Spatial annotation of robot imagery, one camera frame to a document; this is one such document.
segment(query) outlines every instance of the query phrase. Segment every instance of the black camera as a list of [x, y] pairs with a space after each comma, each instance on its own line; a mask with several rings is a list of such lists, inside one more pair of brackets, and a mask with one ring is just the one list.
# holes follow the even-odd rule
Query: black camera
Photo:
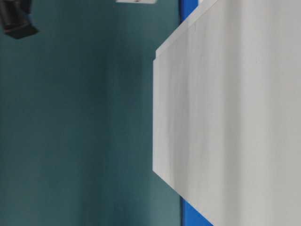
[[38, 30], [30, 18], [32, 0], [0, 0], [0, 19], [4, 33], [21, 39]]

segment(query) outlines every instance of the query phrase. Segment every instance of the white label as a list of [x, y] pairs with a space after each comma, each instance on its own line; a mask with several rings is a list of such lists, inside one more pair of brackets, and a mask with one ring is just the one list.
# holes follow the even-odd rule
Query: white label
[[157, 0], [116, 0], [116, 2], [124, 3], [142, 3], [142, 4], [154, 4]]

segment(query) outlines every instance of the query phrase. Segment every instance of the blue edge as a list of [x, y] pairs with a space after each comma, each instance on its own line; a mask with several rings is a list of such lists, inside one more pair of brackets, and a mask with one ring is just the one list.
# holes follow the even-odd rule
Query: blue edge
[[[181, 22], [198, 6], [198, 0], [180, 0]], [[213, 226], [188, 202], [181, 198], [182, 226]]]

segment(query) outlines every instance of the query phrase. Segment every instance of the white paper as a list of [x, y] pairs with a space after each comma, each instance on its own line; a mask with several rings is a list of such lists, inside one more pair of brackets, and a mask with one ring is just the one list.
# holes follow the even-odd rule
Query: white paper
[[218, 0], [157, 52], [153, 170], [214, 226], [301, 225], [300, 9]]

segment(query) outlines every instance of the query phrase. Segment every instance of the teal wall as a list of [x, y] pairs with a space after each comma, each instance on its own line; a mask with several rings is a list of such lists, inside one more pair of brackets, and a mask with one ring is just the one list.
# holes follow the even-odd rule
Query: teal wall
[[151, 171], [152, 61], [177, 0], [33, 12], [38, 35], [0, 36], [0, 225], [179, 226]]

